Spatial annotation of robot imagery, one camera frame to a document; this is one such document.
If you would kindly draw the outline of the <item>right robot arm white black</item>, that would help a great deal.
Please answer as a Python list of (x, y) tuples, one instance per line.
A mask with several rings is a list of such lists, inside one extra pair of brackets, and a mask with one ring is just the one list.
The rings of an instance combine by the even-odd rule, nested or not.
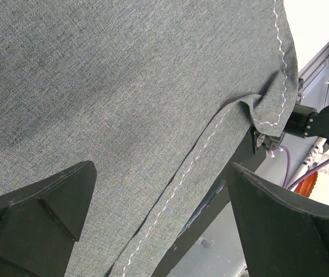
[(329, 106), (321, 111), (296, 104), (283, 130), (297, 137), (323, 137), (329, 140)]

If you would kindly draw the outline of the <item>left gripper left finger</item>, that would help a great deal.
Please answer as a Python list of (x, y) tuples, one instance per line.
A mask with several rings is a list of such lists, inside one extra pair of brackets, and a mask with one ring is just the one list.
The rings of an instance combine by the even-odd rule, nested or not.
[(0, 196), (0, 276), (64, 276), (96, 177), (84, 161)]

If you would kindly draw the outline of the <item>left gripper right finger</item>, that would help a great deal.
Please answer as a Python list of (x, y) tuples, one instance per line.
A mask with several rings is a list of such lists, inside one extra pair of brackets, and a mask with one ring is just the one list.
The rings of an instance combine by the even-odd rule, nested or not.
[(227, 187), (250, 276), (329, 276), (329, 205), (237, 163)]

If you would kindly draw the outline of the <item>grey cloth placemat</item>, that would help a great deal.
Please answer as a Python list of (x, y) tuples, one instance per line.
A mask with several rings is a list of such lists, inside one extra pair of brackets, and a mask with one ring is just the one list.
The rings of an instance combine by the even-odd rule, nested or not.
[(92, 161), (67, 276), (151, 276), (297, 73), (283, 1), (0, 1), (0, 195)]

